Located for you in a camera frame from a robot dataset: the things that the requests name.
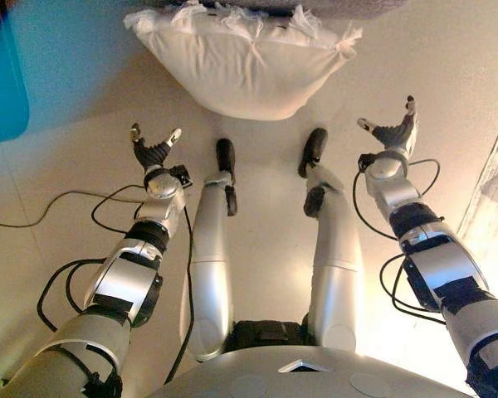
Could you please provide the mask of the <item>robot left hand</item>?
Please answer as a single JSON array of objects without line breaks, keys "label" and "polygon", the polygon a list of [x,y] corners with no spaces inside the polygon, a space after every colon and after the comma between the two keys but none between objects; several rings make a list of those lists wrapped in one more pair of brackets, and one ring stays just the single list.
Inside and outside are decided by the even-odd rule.
[{"label": "robot left hand", "polygon": [[129,131],[130,140],[133,145],[134,155],[145,171],[149,167],[164,165],[164,160],[171,152],[172,147],[180,139],[181,128],[174,129],[171,134],[161,143],[146,146],[144,137],[138,123],[134,123]]}]

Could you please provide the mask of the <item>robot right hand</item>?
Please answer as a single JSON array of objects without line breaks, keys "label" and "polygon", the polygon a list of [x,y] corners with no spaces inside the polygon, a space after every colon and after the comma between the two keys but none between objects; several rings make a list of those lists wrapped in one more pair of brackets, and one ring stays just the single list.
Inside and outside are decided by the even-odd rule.
[{"label": "robot right hand", "polygon": [[360,128],[371,133],[385,149],[400,148],[411,155],[418,130],[416,100],[412,95],[407,97],[405,108],[406,113],[399,125],[381,126],[363,118],[358,119],[357,124]]}]

